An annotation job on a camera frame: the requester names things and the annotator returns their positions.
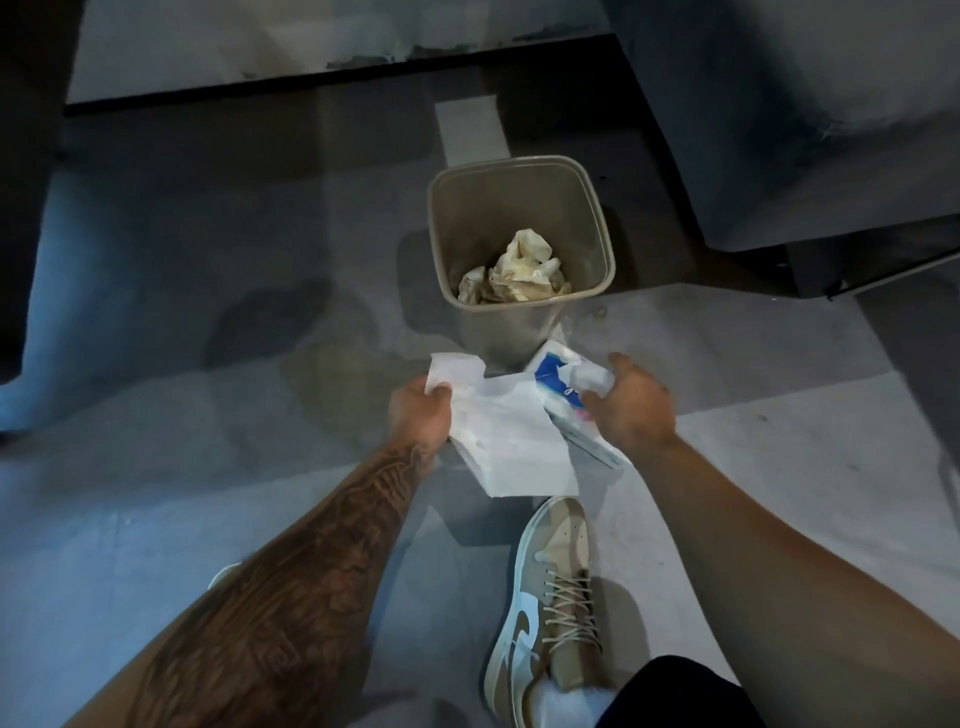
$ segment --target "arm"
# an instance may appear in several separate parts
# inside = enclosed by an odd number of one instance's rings
[[[359,652],[420,479],[450,430],[450,390],[394,392],[390,442],[198,599],[68,723],[324,725]]]
[[[767,511],[675,431],[669,393],[622,354],[584,403],[670,528],[707,621],[765,722],[955,725],[960,643]]]

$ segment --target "floor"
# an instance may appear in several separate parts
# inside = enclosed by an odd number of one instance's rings
[[[507,154],[579,159],[611,221],[617,280],[564,315],[574,348],[632,354],[746,491],[960,635],[958,393],[910,338],[957,358],[956,279],[799,301],[698,247],[615,46],[590,42],[586,64],[543,46],[67,122],[25,373],[0,389],[23,433],[0,451],[0,725],[60,724],[377,443],[390,389],[461,346],[426,186]],[[571,454],[617,679],[667,653],[731,676],[638,475]],[[534,502],[441,459],[377,599],[359,725],[492,725],[479,673]]]

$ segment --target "black pants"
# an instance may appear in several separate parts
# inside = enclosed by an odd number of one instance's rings
[[[763,728],[739,686],[686,657],[658,657],[631,678],[597,728],[730,725]]]

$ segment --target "tattooed forearm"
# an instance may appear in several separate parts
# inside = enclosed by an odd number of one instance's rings
[[[201,600],[149,663],[127,726],[323,725],[423,461],[383,449]]]

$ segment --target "sock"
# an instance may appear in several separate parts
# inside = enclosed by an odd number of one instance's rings
[[[613,703],[616,691],[578,688],[561,692],[544,675],[530,689],[529,697],[534,728],[593,728]]]

